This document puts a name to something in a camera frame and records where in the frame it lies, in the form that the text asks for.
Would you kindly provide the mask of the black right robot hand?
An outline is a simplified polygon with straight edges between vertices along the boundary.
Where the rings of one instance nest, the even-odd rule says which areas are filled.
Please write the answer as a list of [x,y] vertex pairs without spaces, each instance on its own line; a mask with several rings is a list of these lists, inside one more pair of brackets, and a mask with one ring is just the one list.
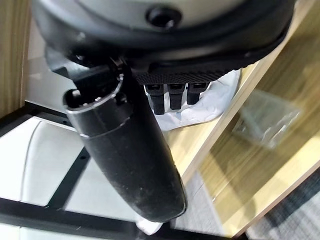
[[156,121],[213,81],[271,53],[293,0],[34,0],[50,70],[73,81],[62,104],[90,156],[140,216],[163,223],[187,199]]

